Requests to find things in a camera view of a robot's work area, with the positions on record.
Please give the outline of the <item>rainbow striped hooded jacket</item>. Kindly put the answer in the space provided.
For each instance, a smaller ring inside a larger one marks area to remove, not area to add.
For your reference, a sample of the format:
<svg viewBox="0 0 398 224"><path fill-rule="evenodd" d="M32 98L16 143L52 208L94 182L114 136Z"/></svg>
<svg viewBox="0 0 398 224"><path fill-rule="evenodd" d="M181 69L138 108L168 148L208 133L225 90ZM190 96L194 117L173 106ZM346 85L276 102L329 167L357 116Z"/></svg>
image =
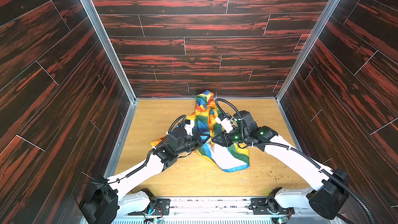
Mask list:
<svg viewBox="0 0 398 224"><path fill-rule="evenodd" d="M148 154L157 155L165 169L193 152L224 172L249 168L249 151L239 146L240 131L233 123L237 117L224 112L208 90L196 95L195 100L194 112L178 117L165 137L152 142Z"/></svg>

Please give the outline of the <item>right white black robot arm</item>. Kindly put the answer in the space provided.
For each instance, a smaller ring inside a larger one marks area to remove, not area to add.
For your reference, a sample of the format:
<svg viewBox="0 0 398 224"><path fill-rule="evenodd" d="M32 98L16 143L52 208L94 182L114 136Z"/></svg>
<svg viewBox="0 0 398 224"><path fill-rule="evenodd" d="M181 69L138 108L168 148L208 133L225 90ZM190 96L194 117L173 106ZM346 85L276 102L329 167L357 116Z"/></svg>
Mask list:
<svg viewBox="0 0 398 224"><path fill-rule="evenodd" d="M221 113L216 122L224 131L213 138L214 143L228 148L238 144L256 147L277 158L309 184L304 189L273 189L264 203L256 201L251 204L254 212L267 211L290 218L294 209L304 208L312 209L325 219L342 218L339 211L349 197L348 190L344 188L348 184L348 175L344 170L335 171L313 160L273 129L257 126L247 111L234 116Z"/></svg>

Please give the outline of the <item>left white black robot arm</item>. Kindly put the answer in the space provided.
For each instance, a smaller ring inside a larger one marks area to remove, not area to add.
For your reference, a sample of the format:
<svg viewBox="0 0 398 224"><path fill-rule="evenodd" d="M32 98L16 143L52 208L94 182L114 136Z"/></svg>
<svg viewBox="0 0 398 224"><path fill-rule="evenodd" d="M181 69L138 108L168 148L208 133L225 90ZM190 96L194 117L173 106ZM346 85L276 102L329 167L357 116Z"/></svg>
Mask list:
<svg viewBox="0 0 398 224"><path fill-rule="evenodd" d="M115 176L99 176L88 182L79 210L89 224L110 224L117 217L144 211L151 202L149 191L141 190L131 197L127 193L171 167L182 153L197 150L209 139L209 134L188 133L184 127L176 127L141 163Z"/></svg>

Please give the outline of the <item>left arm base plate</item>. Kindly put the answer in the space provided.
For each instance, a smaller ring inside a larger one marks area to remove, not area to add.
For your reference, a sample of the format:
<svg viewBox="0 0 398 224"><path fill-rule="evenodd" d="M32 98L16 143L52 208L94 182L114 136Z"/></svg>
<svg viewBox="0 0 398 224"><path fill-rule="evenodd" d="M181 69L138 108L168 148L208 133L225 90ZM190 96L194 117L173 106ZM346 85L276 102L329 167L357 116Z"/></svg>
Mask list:
<svg viewBox="0 0 398 224"><path fill-rule="evenodd" d="M167 216L170 212L171 199L156 198L151 200L149 205L141 212L131 212L128 216L139 216L145 214L146 216Z"/></svg>

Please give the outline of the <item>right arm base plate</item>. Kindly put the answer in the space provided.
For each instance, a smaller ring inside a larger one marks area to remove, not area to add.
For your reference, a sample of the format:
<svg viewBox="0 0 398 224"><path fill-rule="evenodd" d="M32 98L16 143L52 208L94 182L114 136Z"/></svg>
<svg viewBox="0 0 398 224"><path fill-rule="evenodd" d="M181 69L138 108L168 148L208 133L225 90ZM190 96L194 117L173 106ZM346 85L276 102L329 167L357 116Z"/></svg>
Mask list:
<svg viewBox="0 0 398 224"><path fill-rule="evenodd" d="M249 209L255 215L293 215L293 208L282 208L274 199L251 198Z"/></svg>

